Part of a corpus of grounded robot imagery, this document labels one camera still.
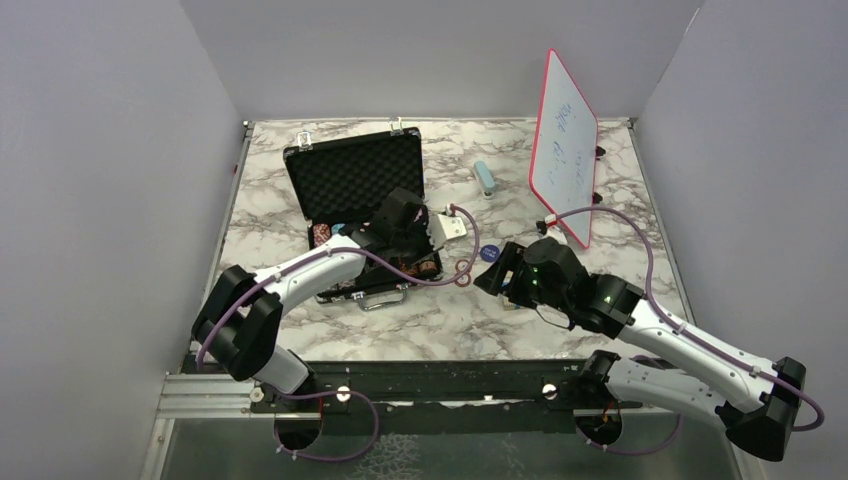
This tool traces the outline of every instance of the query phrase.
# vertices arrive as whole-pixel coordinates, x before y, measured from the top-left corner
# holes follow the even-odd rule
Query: silver bolt
[[[545,396],[548,400],[553,400],[556,398],[556,385],[552,383],[546,383],[544,387],[542,387],[542,395]]]
[[[254,387],[253,390],[250,391],[250,401],[253,403],[259,403],[265,398],[265,392],[262,391],[260,387]]]
[[[341,387],[339,387],[337,390],[338,390],[339,392],[349,392],[349,391],[350,391],[350,388],[348,388],[348,387],[347,387],[347,385],[342,385],[342,386],[341,386]],[[345,403],[345,402],[347,402],[348,400],[350,400],[350,394],[349,394],[349,393],[337,393],[337,394],[336,394],[336,398],[337,398],[340,402]]]

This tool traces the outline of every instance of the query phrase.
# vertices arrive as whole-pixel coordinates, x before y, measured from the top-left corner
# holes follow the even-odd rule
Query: blue round object
[[[494,245],[485,245],[480,249],[480,258],[482,258],[484,262],[492,263],[498,259],[500,254],[500,249]]]

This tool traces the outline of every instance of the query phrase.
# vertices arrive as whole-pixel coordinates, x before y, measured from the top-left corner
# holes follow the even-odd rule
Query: whiteboard
[[[530,161],[530,189],[551,213],[592,205],[598,119],[554,49],[548,51]],[[560,221],[589,247],[592,212]]]

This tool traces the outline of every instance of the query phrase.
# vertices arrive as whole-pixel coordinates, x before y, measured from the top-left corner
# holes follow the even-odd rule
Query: gray wall
[[[700,325],[805,363],[829,414],[773,479],[848,470],[847,24],[844,0],[707,0],[636,129]]]
[[[548,48],[635,116],[701,0],[182,0],[251,119],[535,116]]]
[[[0,7],[3,478],[136,478],[240,147],[176,0]]]

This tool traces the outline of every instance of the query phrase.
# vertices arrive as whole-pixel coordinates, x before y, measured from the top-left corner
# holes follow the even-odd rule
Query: marble tabletop
[[[480,225],[481,245],[502,246],[508,240],[528,245],[539,238],[535,221],[548,212],[527,185],[535,119],[405,119],[404,126],[421,130],[429,206],[438,209],[453,202],[468,209]],[[319,142],[386,131],[388,124],[370,119],[258,122],[219,269],[240,264],[252,271],[307,251],[307,221],[282,157],[283,148],[295,144],[295,134],[304,130]],[[598,143],[607,153],[597,165],[596,191],[604,204],[625,212],[647,231],[657,258],[657,298],[684,318],[626,120],[602,121]],[[486,162],[498,185],[490,200],[480,194],[471,172],[478,160]],[[574,247],[580,260],[590,271],[643,286],[647,259],[638,238],[617,218],[594,215],[591,247]],[[442,254],[443,262],[452,266],[468,258],[470,250],[470,238],[454,240]],[[472,273],[489,265],[480,261]],[[544,310],[544,315],[567,324],[553,310]],[[283,318],[277,341],[305,360],[585,358],[599,348],[623,356],[641,353],[601,335],[560,330],[532,310],[505,310],[499,298],[456,285],[416,287],[405,304],[372,312],[361,311],[352,301],[319,305],[309,300]]]

